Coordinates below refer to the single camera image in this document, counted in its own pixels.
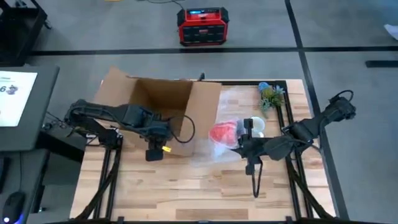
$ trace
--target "computer mouse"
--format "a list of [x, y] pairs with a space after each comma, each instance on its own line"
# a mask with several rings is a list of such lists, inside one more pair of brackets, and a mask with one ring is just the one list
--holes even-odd
[[25, 193], [18, 191], [8, 196], [2, 209], [2, 220], [4, 223], [14, 224], [18, 221], [24, 208]]

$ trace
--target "red power station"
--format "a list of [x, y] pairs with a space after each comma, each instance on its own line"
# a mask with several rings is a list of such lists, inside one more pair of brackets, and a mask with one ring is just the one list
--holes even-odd
[[180, 43], [184, 46], [219, 45], [226, 41], [228, 11], [224, 7], [181, 9], [177, 14]]

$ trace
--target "cardboard box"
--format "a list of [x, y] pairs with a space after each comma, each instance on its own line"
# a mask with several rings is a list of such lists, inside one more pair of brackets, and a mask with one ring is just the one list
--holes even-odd
[[[195, 123], [195, 137], [182, 144], [174, 138], [166, 146], [171, 154], [191, 156], [195, 141], [208, 138], [208, 132], [215, 123], [221, 84], [193, 82], [190, 80], [159, 80], [131, 77], [129, 74], [111, 67], [103, 80], [94, 103], [119, 106], [135, 104], [162, 114], [162, 118], [187, 115]], [[186, 141], [193, 132], [189, 119], [173, 119], [171, 126], [177, 137]], [[124, 140], [146, 150], [148, 143], [138, 134], [121, 129]]]

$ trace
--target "gray floor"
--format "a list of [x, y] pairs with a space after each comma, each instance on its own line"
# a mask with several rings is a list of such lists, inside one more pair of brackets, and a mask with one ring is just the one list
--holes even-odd
[[[181, 48], [176, 4], [124, 0], [38, 0], [49, 14], [52, 30], [43, 29], [36, 50], [103, 50]], [[224, 6], [231, 18], [223, 47], [295, 47], [284, 2], [280, 0], [186, 0], [185, 7]], [[292, 0], [305, 47], [398, 45], [383, 25], [398, 24], [394, 0]], [[322, 108], [340, 90], [355, 91], [357, 117], [333, 124], [327, 133], [349, 217], [396, 223], [398, 220], [398, 151], [395, 133], [397, 69], [364, 66], [365, 60], [398, 59], [396, 52], [307, 53]], [[303, 78], [298, 53], [149, 54], [32, 57], [32, 65], [60, 66], [49, 111], [63, 116], [78, 98], [92, 99], [109, 67], [156, 78]], [[73, 189], [78, 171], [54, 186]], [[56, 187], [48, 194], [56, 194]], [[70, 201], [60, 197], [65, 218]]]

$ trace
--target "wooden table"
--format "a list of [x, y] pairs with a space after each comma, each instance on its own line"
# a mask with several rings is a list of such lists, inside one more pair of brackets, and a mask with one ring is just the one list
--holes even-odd
[[[310, 118], [302, 81], [286, 82], [294, 120]], [[217, 119], [262, 116], [258, 100], [257, 86], [224, 86]], [[276, 111], [267, 113], [264, 134], [268, 137], [280, 135]], [[71, 217], [77, 216], [96, 192], [103, 157], [103, 148], [86, 148]], [[335, 215], [321, 156], [316, 150], [308, 149], [302, 159], [310, 191], [328, 213]], [[267, 157], [263, 160], [260, 196], [254, 198], [251, 178], [244, 173], [245, 160], [204, 166], [193, 162], [191, 157], [166, 156], [162, 161], [146, 162], [145, 151], [127, 142], [122, 151], [112, 220], [118, 216], [124, 216], [125, 221], [270, 221], [294, 217], [285, 161], [271, 161]], [[301, 192], [300, 205], [305, 215]]]

